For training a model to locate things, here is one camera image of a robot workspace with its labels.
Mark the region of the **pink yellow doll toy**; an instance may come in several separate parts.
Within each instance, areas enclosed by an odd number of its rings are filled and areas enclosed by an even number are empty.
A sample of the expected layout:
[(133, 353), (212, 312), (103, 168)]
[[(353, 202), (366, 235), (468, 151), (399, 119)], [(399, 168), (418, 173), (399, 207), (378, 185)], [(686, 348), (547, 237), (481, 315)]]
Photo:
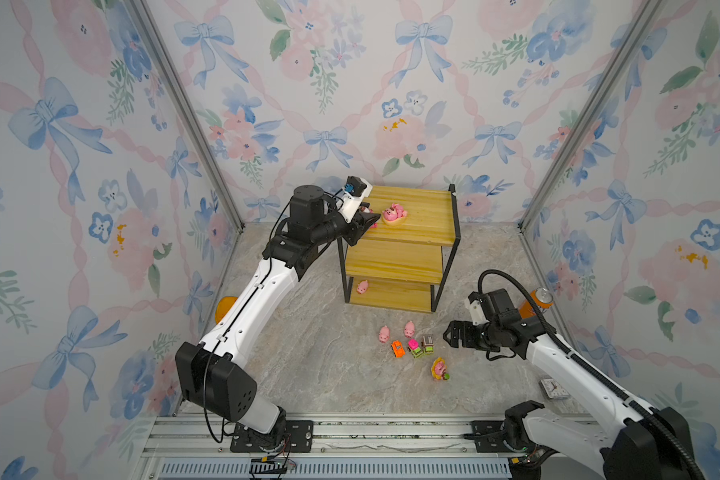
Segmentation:
[(431, 375), (435, 380), (438, 381), (448, 381), (450, 379), (446, 361), (442, 357), (438, 357), (433, 362), (431, 367)]

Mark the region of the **pink figure toy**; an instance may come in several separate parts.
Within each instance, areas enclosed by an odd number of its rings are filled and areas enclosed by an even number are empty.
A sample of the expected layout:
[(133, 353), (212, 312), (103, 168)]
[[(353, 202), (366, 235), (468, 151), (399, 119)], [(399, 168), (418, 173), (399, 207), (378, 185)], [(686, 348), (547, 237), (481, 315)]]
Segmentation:
[[(363, 207), (363, 206), (361, 206), (361, 210), (362, 210), (363, 212), (365, 212), (365, 213), (373, 213), (373, 210), (370, 209), (369, 207)], [(378, 225), (376, 224), (376, 222), (374, 222), (374, 224), (371, 226), (372, 229), (375, 229), (375, 228), (377, 228), (377, 227), (378, 227)]]

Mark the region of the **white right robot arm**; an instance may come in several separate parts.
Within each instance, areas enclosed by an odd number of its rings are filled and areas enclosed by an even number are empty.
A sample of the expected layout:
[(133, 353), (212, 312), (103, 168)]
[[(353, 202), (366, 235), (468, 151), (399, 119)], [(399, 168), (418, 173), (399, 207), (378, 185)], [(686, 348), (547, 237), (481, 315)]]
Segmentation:
[(469, 296), (481, 322), (454, 320), (443, 338), (453, 348), (483, 351), (490, 361), (522, 359), (560, 384), (593, 421), (567, 420), (543, 403), (508, 408), (499, 431), (472, 435), (516, 453), (562, 454), (604, 479), (700, 479), (686, 419), (660, 409), (607, 377), (575, 352), (536, 310), (524, 318), (505, 290)]

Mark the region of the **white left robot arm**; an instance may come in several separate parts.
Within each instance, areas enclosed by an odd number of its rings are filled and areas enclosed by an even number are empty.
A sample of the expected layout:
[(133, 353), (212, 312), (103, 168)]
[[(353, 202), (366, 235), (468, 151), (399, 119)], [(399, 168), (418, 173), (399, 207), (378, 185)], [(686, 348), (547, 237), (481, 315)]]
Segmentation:
[(236, 303), (198, 343), (185, 342), (176, 352), (185, 400), (254, 432), (268, 449), (283, 441), (284, 409), (258, 394), (245, 366), (280, 302), (327, 247), (339, 240), (356, 245), (379, 220), (366, 201), (372, 190), (356, 176), (334, 194), (317, 185), (294, 190)]

